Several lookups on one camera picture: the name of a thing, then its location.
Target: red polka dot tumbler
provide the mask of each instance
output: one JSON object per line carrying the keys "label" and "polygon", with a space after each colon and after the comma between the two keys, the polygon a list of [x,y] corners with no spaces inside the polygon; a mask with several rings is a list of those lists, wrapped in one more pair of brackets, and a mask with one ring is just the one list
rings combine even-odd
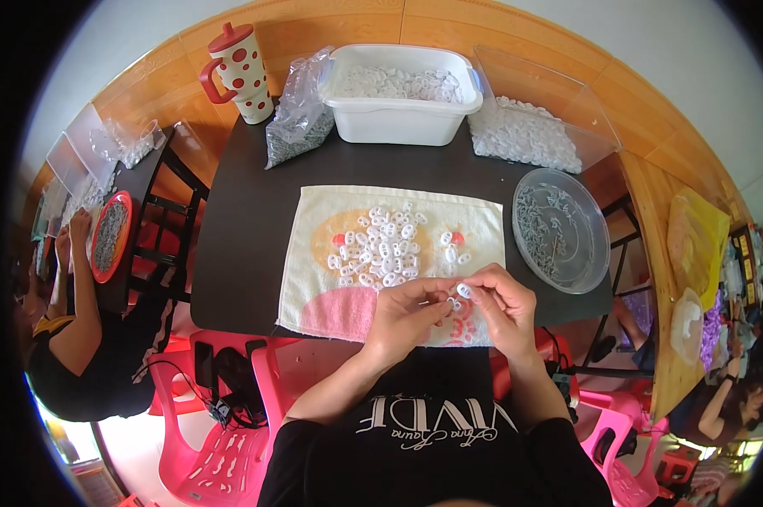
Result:
{"label": "red polka dot tumbler", "polygon": [[[274,112],[274,104],[268,91],[263,57],[254,27],[231,23],[223,26],[223,34],[207,46],[213,59],[201,72],[201,86],[213,104],[233,101],[246,123],[264,121]],[[221,76],[226,91],[221,94],[213,82],[213,71]]]}

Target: red plate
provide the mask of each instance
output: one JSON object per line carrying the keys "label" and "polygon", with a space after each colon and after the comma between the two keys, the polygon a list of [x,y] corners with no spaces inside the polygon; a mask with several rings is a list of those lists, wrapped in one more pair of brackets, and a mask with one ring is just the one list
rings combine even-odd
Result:
{"label": "red plate", "polygon": [[[108,207],[111,206],[114,202],[120,202],[123,204],[123,206],[125,206],[125,209],[128,212],[128,218],[125,224],[123,224],[123,226],[119,230],[119,236],[117,236],[117,243],[116,245],[114,245],[114,248],[113,248],[113,261],[111,262],[111,267],[108,269],[108,271],[105,271],[103,273],[94,264],[94,249],[96,248],[96,236],[100,232],[100,224],[102,223],[102,219],[105,217],[105,214],[108,212]],[[133,201],[131,200],[131,194],[127,193],[124,190],[117,192],[116,194],[114,194],[113,197],[109,199],[108,204],[106,204],[105,207],[102,208],[102,212],[100,212],[100,217],[96,219],[96,227],[94,228],[94,238],[91,241],[91,272],[94,273],[94,280],[97,280],[100,283],[105,283],[106,281],[111,279],[111,277],[113,276],[113,272],[117,270],[117,266],[119,266],[119,261],[123,258],[123,252],[125,251],[125,245],[127,244],[128,234],[131,232],[132,221],[133,221]]]}

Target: pink towel patch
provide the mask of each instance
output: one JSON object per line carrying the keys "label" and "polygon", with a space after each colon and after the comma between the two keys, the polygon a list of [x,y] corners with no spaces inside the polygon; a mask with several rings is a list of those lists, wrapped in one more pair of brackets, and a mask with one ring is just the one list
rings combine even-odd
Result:
{"label": "pink towel patch", "polygon": [[306,303],[300,327],[317,336],[364,341],[378,296],[369,287],[343,287],[316,296]]}

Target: white wall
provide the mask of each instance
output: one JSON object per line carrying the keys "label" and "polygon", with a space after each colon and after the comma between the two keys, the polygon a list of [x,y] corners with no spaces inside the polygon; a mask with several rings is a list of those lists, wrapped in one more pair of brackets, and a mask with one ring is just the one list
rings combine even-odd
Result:
{"label": "white wall", "polygon": [[[25,195],[59,132],[103,86],[185,27],[245,3],[103,0],[75,35],[41,98],[23,149],[19,194]],[[660,90],[713,148],[753,218],[763,224],[763,73],[712,0],[505,3],[595,42]],[[148,29],[131,29],[140,19]],[[21,208],[22,202],[15,209]]]}

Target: black table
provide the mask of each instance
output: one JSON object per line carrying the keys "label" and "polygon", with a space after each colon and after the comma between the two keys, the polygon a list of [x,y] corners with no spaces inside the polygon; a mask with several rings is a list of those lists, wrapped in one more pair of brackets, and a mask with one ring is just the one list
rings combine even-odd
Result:
{"label": "black table", "polygon": [[266,123],[235,122],[215,174],[195,252],[191,316],[205,330],[305,336],[276,330],[285,251],[299,188],[367,185],[477,197],[502,204],[506,268],[536,292],[536,325],[609,313],[610,277],[588,294],[565,294],[541,281],[514,242],[511,201],[534,166],[477,157],[466,121],[447,146],[351,144],[331,132],[313,151],[264,170]]}
{"label": "black table", "polygon": [[[124,190],[131,194],[131,201],[133,202],[131,232],[128,234],[125,250],[123,251],[122,258],[119,260],[119,266],[111,279],[105,283],[94,284],[97,305],[104,310],[114,313],[123,313],[127,310],[128,291],[130,289],[139,291],[151,289],[145,280],[131,276],[131,267],[135,256],[178,266],[183,266],[186,263],[187,252],[190,247],[189,235],[191,234],[195,214],[198,211],[199,201],[200,199],[206,199],[209,195],[209,189],[181,162],[181,159],[178,158],[170,147],[170,142],[175,135],[175,129],[173,127],[165,127],[162,131],[166,140],[161,147],[145,155],[132,169],[126,169],[121,161],[117,162],[114,168],[115,171],[119,171],[119,175],[113,180],[113,187],[116,188],[117,192]],[[151,194],[153,182],[156,180],[156,175],[162,164],[169,167],[176,176],[180,177],[193,190],[193,197],[189,205],[174,203],[168,199]],[[115,194],[115,191],[109,191],[104,197],[103,202],[107,204]],[[148,204],[164,210],[156,238],[155,250],[136,246],[140,225],[144,218],[144,209]],[[177,256],[165,255],[158,251],[161,231],[166,222],[167,212],[179,213],[185,217],[185,227],[182,238],[180,238],[181,248]],[[174,299],[190,300],[189,295],[185,294],[183,289],[180,292],[172,291],[171,289],[160,289],[170,293],[170,296]]]}

